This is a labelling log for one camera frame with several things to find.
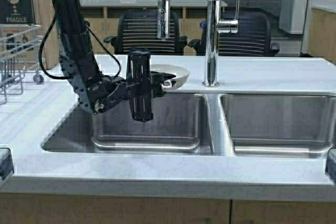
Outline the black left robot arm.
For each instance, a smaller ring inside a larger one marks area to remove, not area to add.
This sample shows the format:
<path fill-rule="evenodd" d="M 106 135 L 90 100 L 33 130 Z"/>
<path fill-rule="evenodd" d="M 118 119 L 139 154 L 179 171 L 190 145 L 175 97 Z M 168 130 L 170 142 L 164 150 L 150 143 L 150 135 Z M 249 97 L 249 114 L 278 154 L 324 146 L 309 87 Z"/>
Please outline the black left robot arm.
<path fill-rule="evenodd" d="M 94 57 L 91 30 L 86 25 L 79 0 L 51 0 L 59 26 L 63 51 L 59 63 L 63 75 L 78 95 L 80 108 L 97 115 L 128 101 L 134 120 L 147 122 L 154 118 L 152 100 L 165 95 L 163 85 L 173 74 L 151 71 L 151 53 L 132 48 L 127 57 L 125 78 L 104 74 Z"/>

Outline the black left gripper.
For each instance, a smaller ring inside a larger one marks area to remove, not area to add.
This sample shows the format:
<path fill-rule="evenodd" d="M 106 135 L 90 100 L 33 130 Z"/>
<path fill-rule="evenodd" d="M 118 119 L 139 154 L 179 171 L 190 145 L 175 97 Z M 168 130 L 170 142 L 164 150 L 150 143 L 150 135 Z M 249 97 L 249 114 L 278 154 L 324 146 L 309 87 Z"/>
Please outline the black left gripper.
<path fill-rule="evenodd" d="M 131 48 L 127 63 L 127 99 L 132 118 L 139 122 L 153 119 L 152 99 L 165 95 L 161 85 L 164 80 L 176 77 L 172 73 L 152 71 L 151 52 L 142 48 Z"/>

